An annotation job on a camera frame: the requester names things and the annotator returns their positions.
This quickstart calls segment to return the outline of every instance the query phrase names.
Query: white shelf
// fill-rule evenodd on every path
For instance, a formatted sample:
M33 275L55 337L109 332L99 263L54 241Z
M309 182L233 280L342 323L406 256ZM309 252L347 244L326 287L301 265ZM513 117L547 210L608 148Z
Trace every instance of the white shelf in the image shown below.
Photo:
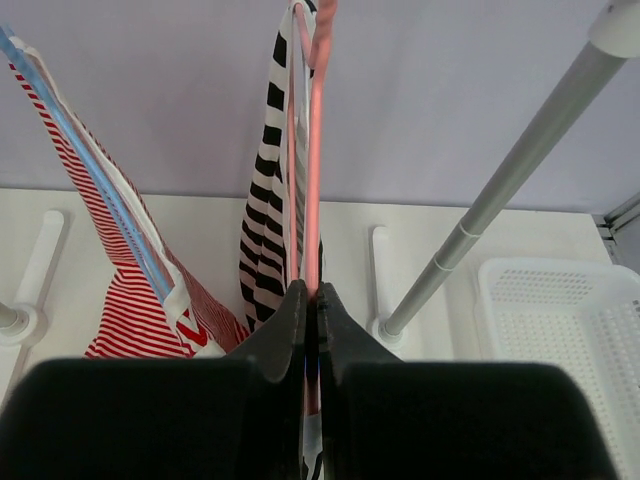
M145 196L156 224L174 253L209 291L242 315L238 282L240 225L244 201L223 198ZM69 214L70 230L44 306L50 327L26 360L83 354L97 330L102 301L113 274L77 193L0 189L0 299L14 298L42 214ZM374 315L371 230L389 227L398 298L464 213L461 208L323 203L321 231L326 281L332 282L349 313L361 324ZM473 278L491 257L537 256L610 263L590 215L505 211L458 271L409 326L401 352L406 359L478 358L473 322ZM0 376L10 374L2 371Z

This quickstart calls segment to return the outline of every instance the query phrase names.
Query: white plastic basket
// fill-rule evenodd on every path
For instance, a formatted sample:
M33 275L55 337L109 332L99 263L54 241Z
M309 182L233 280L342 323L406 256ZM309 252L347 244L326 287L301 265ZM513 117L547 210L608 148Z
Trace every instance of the white plastic basket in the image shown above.
M620 477L640 479L640 276L589 262L499 258L478 277L483 357L560 366L585 393Z

